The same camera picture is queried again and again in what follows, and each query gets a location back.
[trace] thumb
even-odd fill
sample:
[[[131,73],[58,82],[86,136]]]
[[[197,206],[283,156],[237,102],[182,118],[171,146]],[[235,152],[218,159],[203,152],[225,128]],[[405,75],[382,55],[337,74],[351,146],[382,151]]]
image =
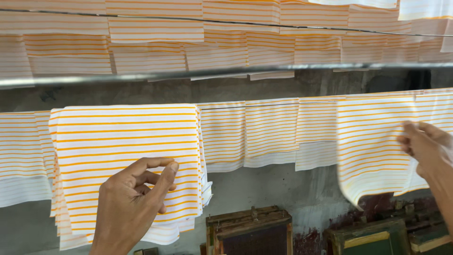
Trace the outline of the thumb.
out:
[[[404,121],[403,122],[403,129],[404,132],[408,135],[410,139],[417,138],[421,135],[419,129],[414,125],[411,121]]]

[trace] gray wall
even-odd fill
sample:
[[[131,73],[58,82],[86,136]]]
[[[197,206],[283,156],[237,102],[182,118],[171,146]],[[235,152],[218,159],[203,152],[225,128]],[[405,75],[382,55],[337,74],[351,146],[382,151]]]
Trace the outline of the gray wall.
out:
[[[451,87],[444,71],[433,73],[433,87]],[[295,78],[247,81],[222,78],[191,82],[170,80],[72,86],[62,89],[28,88],[0,91],[0,112],[38,111],[71,105],[111,105],[150,103],[204,103],[237,100],[272,99],[302,96],[363,93],[376,75],[391,77],[401,84],[405,71],[301,71]],[[242,167],[228,173],[210,173],[214,197],[203,215],[196,219],[195,230],[182,233],[167,246],[140,242],[134,250],[159,247],[161,255],[199,254],[206,241],[205,217],[247,210],[251,206],[278,205],[293,216],[295,233],[322,231],[351,206],[337,184],[335,166],[309,171],[294,171],[294,164]],[[426,192],[406,197],[425,196]],[[50,201],[27,202],[0,208],[0,255],[2,254],[87,254],[89,246],[58,251]]]

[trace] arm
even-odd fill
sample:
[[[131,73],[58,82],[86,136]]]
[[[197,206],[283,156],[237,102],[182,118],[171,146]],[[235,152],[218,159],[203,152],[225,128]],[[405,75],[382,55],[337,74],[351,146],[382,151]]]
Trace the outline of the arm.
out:
[[[165,167],[161,175],[148,168]],[[90,255],[125,255],[146,234],[157,213],[165,213],[164,198],[179,164],[172,158],[141,158],[111,176],[99,188],[96,230]],[[153,189],[145,183],[154,184]]]
[[[404,130],[406,136],[398,137],[401,149],[419,162],[417,173],[429,184],[448,231],[453,233],[453,138],[427,123],[419,123],[417,128],[405,122]]]

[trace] hand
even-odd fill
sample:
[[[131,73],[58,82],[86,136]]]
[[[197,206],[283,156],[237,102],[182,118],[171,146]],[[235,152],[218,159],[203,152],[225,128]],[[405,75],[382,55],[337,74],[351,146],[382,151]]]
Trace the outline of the hand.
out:
[[[431,125],[419,122],[417,128],[412,122],[403,123],[406,136],[397,137],[401,150],[415,158],[419,164],[417,173],[423,178],[436,174],[445,164],[451,165],[453,137]]]
[[[165,167],[161,175],[148,168]],[[99,188],[96,230],[91,255],[127,254],[146,234],[157,213],[165,213],[164,198],[179,164],[172,158],[144,157],[114,174]],[[153,189],[145,183],[154,184]]]

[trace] fingernail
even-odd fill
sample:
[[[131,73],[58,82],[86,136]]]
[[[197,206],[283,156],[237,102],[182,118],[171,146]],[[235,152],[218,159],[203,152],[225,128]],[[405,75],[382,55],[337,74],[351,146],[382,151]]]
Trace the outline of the fingernail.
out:
[[[170,168],[176,172],[178,169],[179,169],[179,164],[178,162],[172,162],[171,165],[170,165]]]

